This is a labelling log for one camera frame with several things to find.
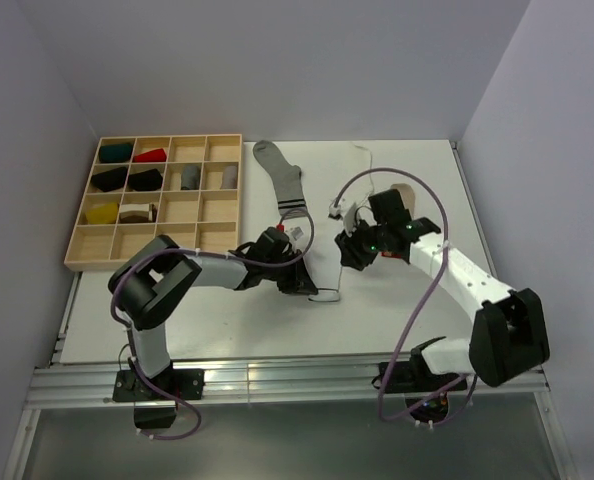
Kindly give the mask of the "white striped sock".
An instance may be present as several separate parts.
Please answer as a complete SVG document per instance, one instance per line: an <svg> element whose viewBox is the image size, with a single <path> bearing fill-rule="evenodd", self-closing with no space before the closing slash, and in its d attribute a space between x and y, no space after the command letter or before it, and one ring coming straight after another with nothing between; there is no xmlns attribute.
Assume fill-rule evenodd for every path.
<svg viewBox="0 0 594 480"><path fill-rule="evenodd" d="M311 302L336 303L341 298L341 252L335 243L341 231L341 222L328 214L315 220L314 240L305 255L308 273L317 289L308 296Z"/></svg>

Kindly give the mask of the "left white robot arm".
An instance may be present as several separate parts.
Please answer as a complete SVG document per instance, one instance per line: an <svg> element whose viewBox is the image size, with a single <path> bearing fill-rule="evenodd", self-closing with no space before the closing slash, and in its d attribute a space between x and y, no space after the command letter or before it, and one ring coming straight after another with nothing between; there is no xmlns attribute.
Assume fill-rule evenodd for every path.
<svg viewBox="0 0 594 480"><path fill-rule="evenodd" d="M128 329L139 370L136 388L149 399L170 391L165 322L191 288L244 291L270 281L283 294L316 294L304 256L277 227L223 254L181 248L168 235L155 237L108 282L111 316Z"/></svg>

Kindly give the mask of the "plain white sock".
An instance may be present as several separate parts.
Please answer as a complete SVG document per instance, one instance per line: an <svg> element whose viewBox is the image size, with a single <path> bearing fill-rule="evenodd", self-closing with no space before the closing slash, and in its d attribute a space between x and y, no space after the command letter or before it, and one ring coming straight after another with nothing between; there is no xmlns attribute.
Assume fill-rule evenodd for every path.
<svg viewBox="0 0 594 480"><path fill-rule="evenodd" d="M364 173L374 167L373 150L360 142L348 141L347 152L350 160L356 167L356 171L350 176L354 177L357 174ZM359 207L368 206L368 197L376 192L375 181L372 173L363 175L358 180L355 180L348 188L342 188L344 194L339 196L335 193L331 198L330 207L338 207L345 199L354 201Z"/></svg>

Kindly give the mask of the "beige red reindeer sock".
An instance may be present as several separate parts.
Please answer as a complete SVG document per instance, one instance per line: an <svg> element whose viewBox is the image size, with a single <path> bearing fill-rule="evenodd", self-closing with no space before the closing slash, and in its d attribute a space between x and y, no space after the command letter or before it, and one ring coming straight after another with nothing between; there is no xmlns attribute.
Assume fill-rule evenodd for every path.
<svg viewBox="0 0 594 480"><path fill-rule="evenodd" d="M407 183L394 183L390 185L390 188L398 192L399 197L401 199L401 203L405 210L404 217L400 221L401 227L403 227L413 219L416 204L415 192L413 190L413 187ZM385 251L381 254L381 256L405 260L409 256L409 252L410 244L401 243L399 246L396 247L395 250Z"/></svg>

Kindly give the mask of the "grey striped sock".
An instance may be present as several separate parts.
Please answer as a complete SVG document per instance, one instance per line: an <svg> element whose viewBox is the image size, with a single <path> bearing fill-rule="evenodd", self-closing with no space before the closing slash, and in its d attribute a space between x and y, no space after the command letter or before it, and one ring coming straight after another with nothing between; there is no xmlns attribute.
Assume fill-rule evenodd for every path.
<svg viewBox="0 0 594 480"><path fill-rule="evenodd" d="M267 140L258 141L253 146L253 155L271 178L281 217L305 217L308 209L302 189L300 167L290 164L280 149Z"/></svg>

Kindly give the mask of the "light grey rolled sock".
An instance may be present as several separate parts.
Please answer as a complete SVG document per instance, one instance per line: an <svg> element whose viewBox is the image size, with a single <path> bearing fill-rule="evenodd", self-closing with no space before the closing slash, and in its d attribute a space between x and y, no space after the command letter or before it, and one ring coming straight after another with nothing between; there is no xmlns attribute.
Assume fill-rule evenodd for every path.
<svg viewBox="0 0 594 480"><path fill-rule="evenodd" d="M236 190L238 185L238 166L228 165L224 168L221 181L222 190Z"/></svg>

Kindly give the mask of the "white brown rolled sock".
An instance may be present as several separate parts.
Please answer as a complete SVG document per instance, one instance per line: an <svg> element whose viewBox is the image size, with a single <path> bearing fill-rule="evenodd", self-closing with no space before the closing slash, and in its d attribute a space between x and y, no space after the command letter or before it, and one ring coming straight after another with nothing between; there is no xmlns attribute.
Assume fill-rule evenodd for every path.
<svg viewBox="0 0 594 480"><path fill-rule="evenodd" d="M118 210L120 224L154 223L157 218L157 205L153 203L122 204Z"/></svg>

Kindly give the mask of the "black rolled sock right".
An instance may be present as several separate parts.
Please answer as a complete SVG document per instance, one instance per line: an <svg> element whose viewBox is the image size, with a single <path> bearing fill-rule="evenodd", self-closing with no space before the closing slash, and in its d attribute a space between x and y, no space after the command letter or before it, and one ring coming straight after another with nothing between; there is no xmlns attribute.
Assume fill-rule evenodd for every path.
<svg viewBox="0 0 594 480"><path fill-rule="evenodd" d="M142 172L132 173L128 176L128 189L135 192L158 191L163 183L163 177L159 170L149 169Z"/></svg>

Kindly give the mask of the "black rolled sock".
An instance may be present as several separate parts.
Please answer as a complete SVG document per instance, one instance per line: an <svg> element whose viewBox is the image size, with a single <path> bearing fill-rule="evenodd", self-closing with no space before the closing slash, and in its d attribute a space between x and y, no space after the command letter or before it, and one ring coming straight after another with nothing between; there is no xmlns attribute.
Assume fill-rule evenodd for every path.
<svg viewBox="0 0 594 480"><path fill-rule="evenodd" d="M127 176L128 168L119 167L94 174L90 183L96 190L107 193L122 189Z"/></svg>
<svg viewBox="0 0 594 480"><path fill-rule="evenodd" d="M149 169L142 172L132 173L128 176L128 189L135 192L158 191L163 183L163 177L159 170Z"/></svg>

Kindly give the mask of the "yellow rolled sock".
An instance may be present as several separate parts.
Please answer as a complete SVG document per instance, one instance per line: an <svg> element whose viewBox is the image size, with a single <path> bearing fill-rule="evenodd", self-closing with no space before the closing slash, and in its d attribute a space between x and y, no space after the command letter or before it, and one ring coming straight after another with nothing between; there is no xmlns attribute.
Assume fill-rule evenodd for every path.
<svg viewBox="0 0 594 480"><path fill-rule="evenodd" d="M88 209L84 216L87 225L115 224L119 212L117 203L106 203Z"/></svg>

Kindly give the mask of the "black rolled sock left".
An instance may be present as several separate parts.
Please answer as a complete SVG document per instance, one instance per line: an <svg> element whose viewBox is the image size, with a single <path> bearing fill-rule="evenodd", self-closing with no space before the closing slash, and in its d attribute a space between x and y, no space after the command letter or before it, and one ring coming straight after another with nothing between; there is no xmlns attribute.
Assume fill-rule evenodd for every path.
<svg viewBox="0 0 594 480"><path fill-rule="evenodd" d="M107 193L122 189L127 176L128 168L119 167L94 174L90 183L96 190Z"/></svg>

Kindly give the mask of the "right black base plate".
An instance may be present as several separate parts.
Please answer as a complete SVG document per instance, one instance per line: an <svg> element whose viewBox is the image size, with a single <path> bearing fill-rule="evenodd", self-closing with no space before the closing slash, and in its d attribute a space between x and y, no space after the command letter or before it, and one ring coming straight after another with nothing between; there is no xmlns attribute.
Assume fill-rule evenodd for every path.
<svg viewBox="0 0 594 480"><path fill-rule="evenodd" d="M377 390L380 388L387 367L388 362L380 362L377 365L378 373L371 380L373 388ZM455 373L436 375L427 367L414 367L411 361L397 362L387 382L385 393L431 393L457 378L458 375ZM467 388L467 380L461 380L449 391L466 391Z"/></svg>

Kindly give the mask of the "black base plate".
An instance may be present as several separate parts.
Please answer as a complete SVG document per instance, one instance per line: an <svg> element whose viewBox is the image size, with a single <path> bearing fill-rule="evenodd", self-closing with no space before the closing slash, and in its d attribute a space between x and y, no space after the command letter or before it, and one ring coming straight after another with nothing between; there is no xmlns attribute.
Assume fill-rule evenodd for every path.
<svg viewBox="0 0 594 480"><path fill-rule="evenodd" d="M387 367L388 362L380 362L377 365L378 373L371 380L373 388L377 390L380 388ZM436 375L427 367L414 367L411 361L397 362L387 382L385 393L431 393L457 378L458 375L455 373ZM467 388L467 380L461 380L449 391L466 391Z"/></svg>
<svg viewBox="0 0 594 480"><path fill-rule="evenodd" d="M183 400L199 400L204 387L203 369L167 369L151 378L159 389ZM133 370L117 373L112 400L118 403L167 400L167 397L153 391Z"/></svg>

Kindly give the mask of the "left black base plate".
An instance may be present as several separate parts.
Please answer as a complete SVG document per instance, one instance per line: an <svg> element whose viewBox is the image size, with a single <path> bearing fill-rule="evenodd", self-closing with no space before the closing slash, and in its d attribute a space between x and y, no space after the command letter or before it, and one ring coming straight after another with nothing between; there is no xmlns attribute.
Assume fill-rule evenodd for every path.
<svg viewBox="0 0 594 480"><path fill-rule="evenodd" d="M199 400L204 387L203 369L167 369L151 378L159 389L183 400ZM133 370L117 373L112 400L118 403L167 400L167 397L153 391Z"/></svg>

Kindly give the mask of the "aluminium mounting rail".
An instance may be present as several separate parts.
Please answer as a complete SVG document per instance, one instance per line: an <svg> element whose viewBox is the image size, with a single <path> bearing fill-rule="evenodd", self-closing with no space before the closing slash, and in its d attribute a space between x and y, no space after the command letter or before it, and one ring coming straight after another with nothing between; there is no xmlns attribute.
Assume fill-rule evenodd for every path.
<svg viewBox="0 0 594 480"><path fill-rule="evenodd" d="M204 387L198 406L374 399L371 385L376 355L304 358L181 361L179 370L202 369ZM115 363L57 364L34 371L23 408L48 410L116 407Z"/></svg>

